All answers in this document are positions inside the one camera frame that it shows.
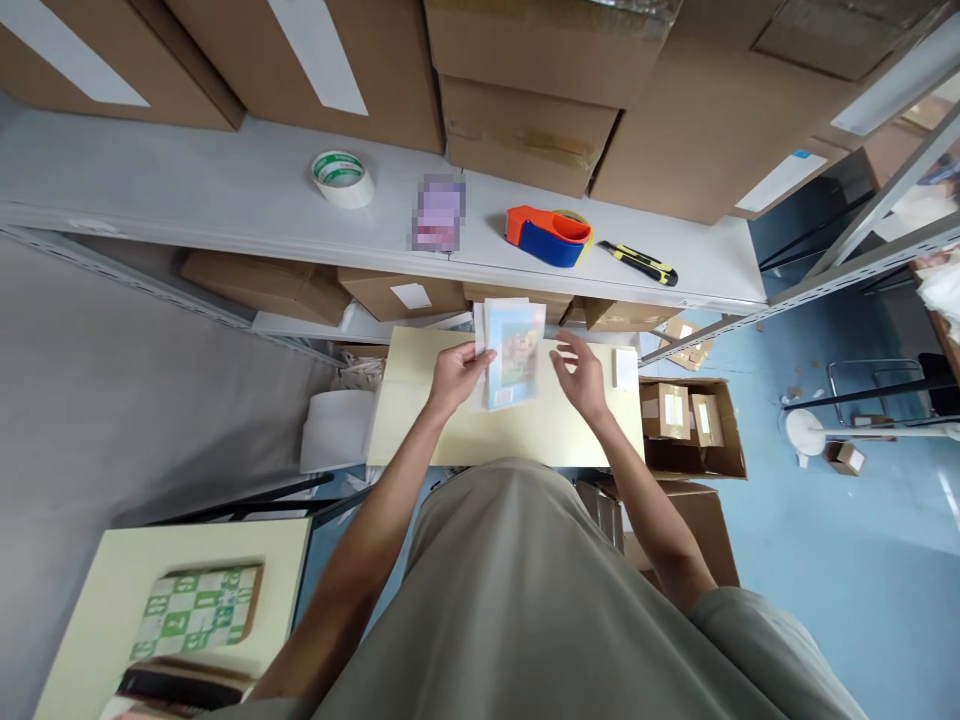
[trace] open cardboard box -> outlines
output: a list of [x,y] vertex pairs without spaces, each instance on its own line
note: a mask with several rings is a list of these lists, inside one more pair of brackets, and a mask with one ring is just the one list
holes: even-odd
[[747,464],[740,444],[737,417],[727,381],[722,378],[640,378],[640,386],[670,383],[689,393],[716,398],[723,447],[693,447],[673,440],[643,438],[647,467],[657,480],[734,478],[747,479]]

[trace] packing tape on box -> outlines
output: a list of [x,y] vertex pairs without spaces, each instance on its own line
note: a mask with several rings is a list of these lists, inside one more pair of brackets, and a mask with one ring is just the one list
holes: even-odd
[[337,207],[352,210],[373,200],[373,178],[360,159],[348,152],[320,153],[313,159],[310,173],[323,196]]

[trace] white shelf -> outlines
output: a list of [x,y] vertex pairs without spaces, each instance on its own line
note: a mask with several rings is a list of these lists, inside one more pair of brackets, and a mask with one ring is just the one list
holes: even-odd
[[[0,224],[733,314],[766,305],[749,230],[735,218],[707,227],[466,172],[461,250],[448,258],[407,250],[423,175],[460,172],[438,155],[255,118],[237,133],[30,109],[4,120]],[[313,185],[310,160],[332,148],[372,172],[366,208],[336,208]],[[655,285],[596,248],[575,268],[540,262],[502,237],[507,208],[524,204],[579,212],[598,239],[672,264],[679,285]]]

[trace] white paper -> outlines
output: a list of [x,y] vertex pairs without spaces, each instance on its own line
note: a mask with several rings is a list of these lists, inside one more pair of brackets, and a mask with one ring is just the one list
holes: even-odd
[[737,207],[749,212],[760,212],[810,177],[826,162],[825,157],[797,150],[757,183],[757,186],[737,203]]
[[40,0],[0,0],[0,23],[91,100],[150,107]]
[[394,285],[393,294],[400,298],[400,302],[406,306],[407,310],[419,310],[420,308],[431,307],[430,296],[420,283],[410,283],[409,285]]
[[320,104],[369,115],[324,0],[270,0],[270,8]]

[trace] light yellow desk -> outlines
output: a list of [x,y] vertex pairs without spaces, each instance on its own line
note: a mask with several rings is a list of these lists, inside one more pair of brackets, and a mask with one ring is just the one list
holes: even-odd
[[[394,328],[387,367],[374,415],[367,462],[386,465],[430,393],[437,354],[472,340],[470,333]],[[540,344],[536,400],[507,410],[481,410],[482,382],[447,423],[431,465],[480,465],[516,455],[552,467],[605,467],[606,456],[590,428],[560,389],[549,351],[555,340]],[[607,405],[643,456],[640,398],[637,391],[613,387],[613,345],[591,344],[603,364]]]
[[253,629],[237,645],[188,659],[259,677],[290,633],[310,520],[108,530],[47,678],[35,720],[100,717],[124,670],[153,582],[172,570],[264,563]]

